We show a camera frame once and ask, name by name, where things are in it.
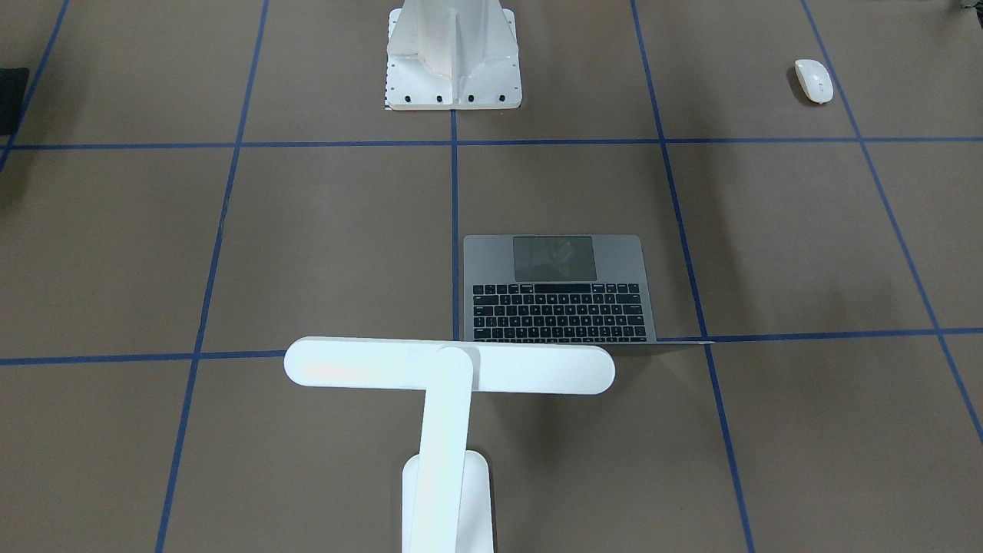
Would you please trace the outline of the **grey laptop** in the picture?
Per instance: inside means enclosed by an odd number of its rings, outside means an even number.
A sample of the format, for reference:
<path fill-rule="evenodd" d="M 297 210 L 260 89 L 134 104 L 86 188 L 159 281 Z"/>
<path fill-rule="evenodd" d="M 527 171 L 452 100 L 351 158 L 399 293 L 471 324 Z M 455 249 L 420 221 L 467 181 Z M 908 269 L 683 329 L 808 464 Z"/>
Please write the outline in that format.
<path fill-rule="evenodd" d="M 467 342 L 587 344 L 641 354 L 705 346 L 657 336 L 636 235 L 468 235 L 462 294 Z"/>

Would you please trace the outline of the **black mouse pad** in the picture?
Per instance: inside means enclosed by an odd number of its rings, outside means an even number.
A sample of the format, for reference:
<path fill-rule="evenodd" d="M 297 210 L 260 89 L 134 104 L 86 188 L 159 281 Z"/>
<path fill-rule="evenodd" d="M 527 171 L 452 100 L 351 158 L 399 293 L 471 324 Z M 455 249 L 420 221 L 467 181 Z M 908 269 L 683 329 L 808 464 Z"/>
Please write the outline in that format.
<path fill-rule="evenodd" d="M 1 69 L 1 136 L 14 135 L 20 128 L 29 76 L 28 68 Z"/>

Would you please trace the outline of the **white desk lamp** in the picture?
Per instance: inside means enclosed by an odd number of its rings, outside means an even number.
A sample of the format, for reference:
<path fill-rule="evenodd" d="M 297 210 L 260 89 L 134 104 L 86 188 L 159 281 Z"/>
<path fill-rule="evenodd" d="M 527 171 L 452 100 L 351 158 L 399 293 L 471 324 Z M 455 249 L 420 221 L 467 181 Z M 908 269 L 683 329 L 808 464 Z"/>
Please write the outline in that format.
<path fill-rule="evenodd" d="M 594 396 L 617 375 L 590 344 L 317 336 L 286 349 L 284 370 L 301 386 L 425 393 L 420 448 L 402 469 L 404 552 L 495 550 L 491 469 L 467 446 L 474 393 Z"/>

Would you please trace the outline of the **white computer mouse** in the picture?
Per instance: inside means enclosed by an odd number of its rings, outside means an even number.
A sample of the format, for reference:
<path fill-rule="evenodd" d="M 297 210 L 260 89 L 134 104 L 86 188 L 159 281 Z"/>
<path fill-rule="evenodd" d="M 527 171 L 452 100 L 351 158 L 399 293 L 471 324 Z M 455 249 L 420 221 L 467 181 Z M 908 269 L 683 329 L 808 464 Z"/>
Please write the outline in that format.
<path fill-rule="evenodd" d="M 798 84 L 812 104 L 828 104 L 835 94 L 831 74 L 821 62 L 814 59 L 797 59 L 793 63 Z"/>

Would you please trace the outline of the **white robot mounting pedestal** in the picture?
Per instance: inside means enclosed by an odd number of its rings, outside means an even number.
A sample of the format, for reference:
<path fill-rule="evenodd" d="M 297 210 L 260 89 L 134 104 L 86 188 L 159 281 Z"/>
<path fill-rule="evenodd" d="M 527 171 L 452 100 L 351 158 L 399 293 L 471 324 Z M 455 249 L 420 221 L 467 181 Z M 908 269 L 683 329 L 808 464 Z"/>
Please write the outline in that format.
<path fill-rule="evenodd" d="M 498 1 L 405 1 L 389 12 L 384 108 L 509 110 L 523 102 L 515 14 Z"/>

